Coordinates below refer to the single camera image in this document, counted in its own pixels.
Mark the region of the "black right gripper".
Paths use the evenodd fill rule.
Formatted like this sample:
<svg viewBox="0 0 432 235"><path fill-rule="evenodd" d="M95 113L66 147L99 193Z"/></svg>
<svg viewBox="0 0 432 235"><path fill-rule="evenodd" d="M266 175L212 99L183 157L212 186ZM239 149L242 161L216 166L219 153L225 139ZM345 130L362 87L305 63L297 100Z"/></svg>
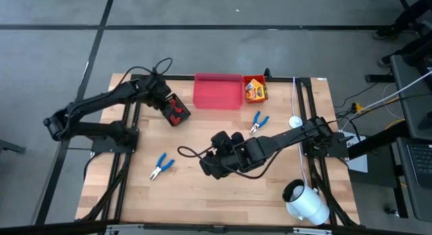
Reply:
<svg viewBox="0 0 432 235"><path fill-rule="evenodd" d="M206 176L220 179L239 170L240 161L233 152L233 147L244 141L240 132L228 136L227 132L221 131L211 138L211 146L214 151L206 151L205 156L199 164Z"/></svg>

